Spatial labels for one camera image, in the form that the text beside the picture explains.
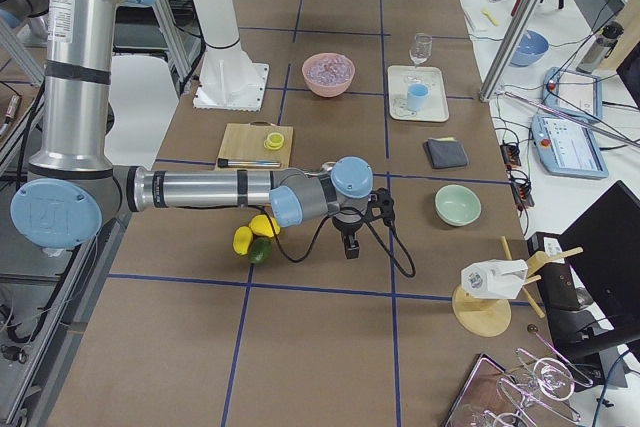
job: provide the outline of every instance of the pink bowl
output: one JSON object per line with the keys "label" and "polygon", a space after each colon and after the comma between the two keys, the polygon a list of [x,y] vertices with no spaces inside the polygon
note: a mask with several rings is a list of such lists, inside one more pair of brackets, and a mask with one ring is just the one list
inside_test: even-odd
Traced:
{"label": "pink bowl", "polygon": [[[314,82],[309,78],[309,70],[311,70],[311,68],[314,65],[318,63],[328,62],[339,57],[342,58],[345,61],[345,63],[349,66],[350,75],[347,81],[342,82],[340,84],[323,85],[318,82]],[[343,93],[351,85],[351,81],[353,80],[353,76],[355,75],[355,73],[356,73],[356,67],[355,65],[353,65],[353,62],[351,62],[351,60],[348,57],[345,57],[342,54],[336,54],[336,53],[330,53],[330,52],[316,54],[309,57],[307,60],[304,61],[304,64],[302,64],[302,75],[304,76],[304,81],[307,84],[307,87],[311,89],[311,92],[319,95],[320,97],[335,97],[336,95],[340,95],[341,93]]]}

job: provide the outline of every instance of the bowl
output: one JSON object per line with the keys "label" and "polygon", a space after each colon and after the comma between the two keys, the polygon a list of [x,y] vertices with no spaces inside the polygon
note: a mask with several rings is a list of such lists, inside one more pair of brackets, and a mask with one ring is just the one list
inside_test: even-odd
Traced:
{"label": "bowl", "polygon": [[533,30],[527,30],[511,58],[511,64],[526,67],[540,60],[547,50],[549,50],[547,39]]}
{"label": "bowl", "polygon": [[462,185],[445,185],[436,193],[436,212],[444,222],[462,227],[480,217],[480,199]]}
{"label": "bowl", "polygon": [[356,67],[349,58],[332,52],[312,55],[302,64],[307,87],[320,97],[335,97],[343,93],[351,85],[355,73]]}

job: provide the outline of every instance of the black screen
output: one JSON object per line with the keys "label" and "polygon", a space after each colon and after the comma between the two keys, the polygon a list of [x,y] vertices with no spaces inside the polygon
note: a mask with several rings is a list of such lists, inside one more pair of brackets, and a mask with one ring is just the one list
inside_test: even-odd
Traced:
{"label": "black screen", "polygon": [[[613,184],[559,238],[582,247],[570,263],[614,328],[640,321],[640,200]],[[629,344],[636,352],[640,341]]]}

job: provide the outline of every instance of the blue cable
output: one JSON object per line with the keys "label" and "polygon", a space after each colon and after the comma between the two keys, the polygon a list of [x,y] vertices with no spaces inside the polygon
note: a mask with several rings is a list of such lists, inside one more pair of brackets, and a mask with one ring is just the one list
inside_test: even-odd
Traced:
{"label": "blue cable", "polygon": [[631,350],[627,350],[618,356],[616,361],[613,363],[609,372],[607,373],[607,377],[604,380],[604,385],[602,386],[602,393],[600,394],[600,398],[598,399],[598,406],[596,407],[596,412],[593,414],[593,423],[591,427],[596,427],[596,422],[598,421],[598,414],[600,413],[600,407],[602,407],[602,403],[604,402],[604,394],[607,392],[607,387],[609,386],[609,380],[611,379],[611,375],[613,375],[613,371],[616,369],[618,364],[622,361],[625,355],[631,353]]}

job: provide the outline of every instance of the white tray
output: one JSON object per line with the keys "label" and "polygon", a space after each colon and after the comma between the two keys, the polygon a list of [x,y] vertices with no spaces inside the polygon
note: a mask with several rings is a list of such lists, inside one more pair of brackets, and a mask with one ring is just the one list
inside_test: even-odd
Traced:
{"label": "white tray", "polygon": [[[396,120],[417,120],[421,122],[445,122],[449,119],[449,106],[444,92],[442,71],[436,67],[414,67],[392,65],[387,69],[389,80],[389,113]],[[427,105],[418,112],[406,109],[407,77],[420,78],[429,88]]]}

